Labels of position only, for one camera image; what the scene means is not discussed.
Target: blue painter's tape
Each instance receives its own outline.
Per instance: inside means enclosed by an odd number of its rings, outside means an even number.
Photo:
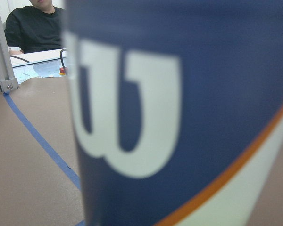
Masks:
[[[85,226],[85,222],[82,220],[80,223],[78,223],[77,225],[75,226]]]
[[[16,106],[9,94],[4,93],[4,98],[7,101],[10,108],[25,125],[32,136],[38,141],[38,143],[44,148],[47,154],[53,159],[53,161],[60,167],[60,169],[67,175],[67,177],[74,183],[74,185],[81,190],[80,178],[77,174],[66,164],[66,162],[59,156],[59,154],[50,146],[50,144],[42,137],[32,123],[23,115],[23,113]]]

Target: wilson logo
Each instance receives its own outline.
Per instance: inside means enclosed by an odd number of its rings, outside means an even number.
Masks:
[[[71,70],[72,111],[78,142],[93,158],[104,158],[116,172],[146,178],[170,160],[178,139],[181,116],[180,60],[176,56],[131,50],[125,56],[124,79],[135,83],[141,99],[141,133],[134,149],[119,145],[119,62],[117,46],[67,33]],[[86,130],[80,101],[79,69],[87,71],[92,132]]]

